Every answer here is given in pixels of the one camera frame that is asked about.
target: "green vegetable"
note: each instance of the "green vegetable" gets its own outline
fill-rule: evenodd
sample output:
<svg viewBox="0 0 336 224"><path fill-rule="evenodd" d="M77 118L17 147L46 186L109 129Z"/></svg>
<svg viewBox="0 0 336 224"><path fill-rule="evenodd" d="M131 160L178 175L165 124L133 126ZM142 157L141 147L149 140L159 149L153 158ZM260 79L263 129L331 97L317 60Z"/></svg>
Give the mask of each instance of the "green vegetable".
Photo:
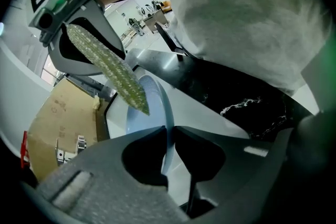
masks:
<svg viewBox="0 0 336 224"><path fill-rule="evenodd" d="M124 101L149 115L145 91L132 69L83 27L67 25L67 33L74 46L113 82Z"/></svg>

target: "black marble countertop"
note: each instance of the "black marble countertop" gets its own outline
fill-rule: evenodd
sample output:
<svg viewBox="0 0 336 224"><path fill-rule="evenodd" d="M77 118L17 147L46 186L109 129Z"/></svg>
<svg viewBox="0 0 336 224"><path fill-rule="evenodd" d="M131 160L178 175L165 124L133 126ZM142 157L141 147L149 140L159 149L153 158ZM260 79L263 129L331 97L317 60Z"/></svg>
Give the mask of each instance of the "black marble countertop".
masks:
<svg viewBox="0 0 336 224"><path fill-rule="evenodd" d="M274 141L280 130L311 114L269 84L216 63L141 49L129 51L125 60L237 124L255 140Z"/></svg>

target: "red object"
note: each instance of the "red object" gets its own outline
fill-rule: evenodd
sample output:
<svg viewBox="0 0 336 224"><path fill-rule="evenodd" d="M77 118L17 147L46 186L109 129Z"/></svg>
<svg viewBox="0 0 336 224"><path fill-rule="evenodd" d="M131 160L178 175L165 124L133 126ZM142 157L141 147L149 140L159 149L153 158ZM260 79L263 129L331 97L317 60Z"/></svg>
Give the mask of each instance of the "red object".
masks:
<svg viewBox="0 0 336 224"><path fill-rule="evenodd" d="M25 162L25 156L29 159L29 153L27 150L27 131L23 133L23 139L21 143L21 168L23 169L25 166L30 166L29 162Z"/></svg>

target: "brown cardboard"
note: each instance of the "brown cardboard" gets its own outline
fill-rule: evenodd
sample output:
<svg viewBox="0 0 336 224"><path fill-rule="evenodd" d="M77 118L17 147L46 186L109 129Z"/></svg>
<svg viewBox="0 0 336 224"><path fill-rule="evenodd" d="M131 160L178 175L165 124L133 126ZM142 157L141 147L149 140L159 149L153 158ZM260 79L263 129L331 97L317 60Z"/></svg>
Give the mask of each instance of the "brown cardboard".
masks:
<svg viewBox="0 0 336 224"><path fill-rule="evenodd" d="M94 99L67 79L52 90L28 131L30 163L37 180L43 180L57 166L55 146L67 152L76 151L78 135L87 147L97 142Z"/></svg>

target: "gray t-shirt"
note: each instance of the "gray t-shirt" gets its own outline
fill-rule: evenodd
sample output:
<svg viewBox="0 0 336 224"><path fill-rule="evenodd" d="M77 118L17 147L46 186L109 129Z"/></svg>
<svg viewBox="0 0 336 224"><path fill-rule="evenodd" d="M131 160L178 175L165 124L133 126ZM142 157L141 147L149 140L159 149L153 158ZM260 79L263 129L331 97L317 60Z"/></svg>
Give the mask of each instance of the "gray t-shirt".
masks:
<svg viewBox="0 0 336 224"><path fill-rule="evenodd" d="M320 0L171 0L182 45L196 57L295 91L330 32ZM218 74L225 80L225 74Z"/></svg>

